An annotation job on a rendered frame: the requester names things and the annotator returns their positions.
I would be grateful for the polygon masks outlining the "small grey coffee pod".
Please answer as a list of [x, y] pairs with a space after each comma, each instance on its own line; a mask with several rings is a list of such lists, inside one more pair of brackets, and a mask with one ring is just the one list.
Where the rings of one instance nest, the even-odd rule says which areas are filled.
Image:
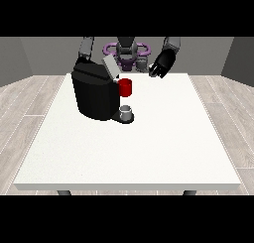
[[148, 59], [146, 57], [137, 58], [136, 70], [140, 72], [146, 72], [148, 65]]

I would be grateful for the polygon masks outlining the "pale grey machine lid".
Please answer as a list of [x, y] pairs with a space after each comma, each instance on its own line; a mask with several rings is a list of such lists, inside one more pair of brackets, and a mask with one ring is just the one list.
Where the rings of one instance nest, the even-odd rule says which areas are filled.
[[102, 59], [102, 63], [105, 66], [108, 74], [112, 79], [115, 79], [120, 74], [120, 69], [113, 57], [113, 55], [108, 55]]

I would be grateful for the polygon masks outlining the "black coffee machine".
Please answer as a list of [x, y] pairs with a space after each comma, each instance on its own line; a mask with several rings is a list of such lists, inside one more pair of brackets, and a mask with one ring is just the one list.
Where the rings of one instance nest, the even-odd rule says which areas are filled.
[[78, 110], [84, 116], [100, 121], [115, 120], [122, 124], [134, 121], [120, 112], [119, 84], [114, 82], [103, 64], [78, 62], [71, 73]]

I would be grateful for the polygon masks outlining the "red pod holder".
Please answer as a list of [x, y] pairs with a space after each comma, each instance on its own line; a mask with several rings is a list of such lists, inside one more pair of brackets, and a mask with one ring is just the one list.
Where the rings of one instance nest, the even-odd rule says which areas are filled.
[[119, 95], [128, 97], [132, 94], [132, 80], [129, 78], [121, 78], [118, 80]]

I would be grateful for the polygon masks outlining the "small grey cup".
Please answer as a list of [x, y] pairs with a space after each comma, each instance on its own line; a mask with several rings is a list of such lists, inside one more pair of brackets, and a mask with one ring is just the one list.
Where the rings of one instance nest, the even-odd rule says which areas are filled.
[[123, 121], [128, 121], [132, 117], [132, 109], [129, 105], [122, 105], [119, 108], [120, 111], [120, 119]]

